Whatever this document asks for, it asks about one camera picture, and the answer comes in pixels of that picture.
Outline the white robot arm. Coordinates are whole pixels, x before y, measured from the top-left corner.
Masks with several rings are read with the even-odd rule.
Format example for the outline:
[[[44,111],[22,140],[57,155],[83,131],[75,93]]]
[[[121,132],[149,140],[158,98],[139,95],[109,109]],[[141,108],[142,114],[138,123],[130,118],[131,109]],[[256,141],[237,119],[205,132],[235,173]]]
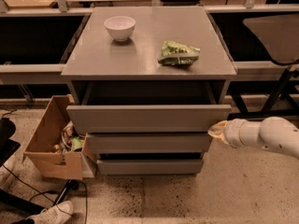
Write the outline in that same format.
[[[212,125],[207,133],[234,148],[255,147],[299,159],[299,129],[284,118],[223,120]]]

